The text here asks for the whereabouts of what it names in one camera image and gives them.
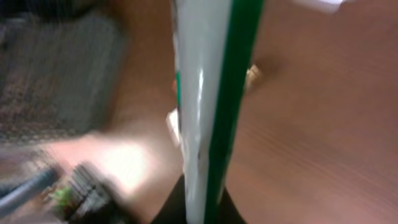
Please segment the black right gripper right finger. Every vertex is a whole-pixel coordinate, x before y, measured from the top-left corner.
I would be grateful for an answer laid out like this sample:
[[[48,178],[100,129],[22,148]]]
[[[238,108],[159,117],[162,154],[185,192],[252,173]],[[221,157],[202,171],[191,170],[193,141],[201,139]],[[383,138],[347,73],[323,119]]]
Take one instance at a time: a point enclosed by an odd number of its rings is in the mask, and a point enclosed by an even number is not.
[[[218,210],[218,224],[246,224],[246,221],[236,208],[229,192],[224,189],[219,210]]]

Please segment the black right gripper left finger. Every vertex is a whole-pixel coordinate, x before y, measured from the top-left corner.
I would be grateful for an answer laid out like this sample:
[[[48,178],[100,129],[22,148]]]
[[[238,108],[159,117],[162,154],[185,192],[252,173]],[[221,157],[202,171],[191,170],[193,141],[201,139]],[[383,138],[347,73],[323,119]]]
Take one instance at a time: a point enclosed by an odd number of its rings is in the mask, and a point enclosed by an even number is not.
[[[187,224],[183,175],[179,177],[159,213],[150,224]]]

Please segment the white tube gold cap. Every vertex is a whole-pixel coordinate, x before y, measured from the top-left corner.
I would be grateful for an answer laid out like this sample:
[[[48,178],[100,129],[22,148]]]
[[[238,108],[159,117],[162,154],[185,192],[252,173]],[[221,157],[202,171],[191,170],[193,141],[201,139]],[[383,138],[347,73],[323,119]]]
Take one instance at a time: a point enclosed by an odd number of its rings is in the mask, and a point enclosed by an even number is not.
[[[257,65],[252,64],[249,69],[246,71],[246,78],[244,83],[244,91],[249,91],[252,89],[258,79],[261,78],[261,71]]]

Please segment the green white 3M package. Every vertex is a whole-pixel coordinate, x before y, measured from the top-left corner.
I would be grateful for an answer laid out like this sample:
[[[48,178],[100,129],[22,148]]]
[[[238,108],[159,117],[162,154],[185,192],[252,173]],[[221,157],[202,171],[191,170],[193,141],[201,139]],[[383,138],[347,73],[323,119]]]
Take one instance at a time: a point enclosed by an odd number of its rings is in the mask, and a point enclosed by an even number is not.
[[[188,223],[215,223],[263,0],[172,3]]]

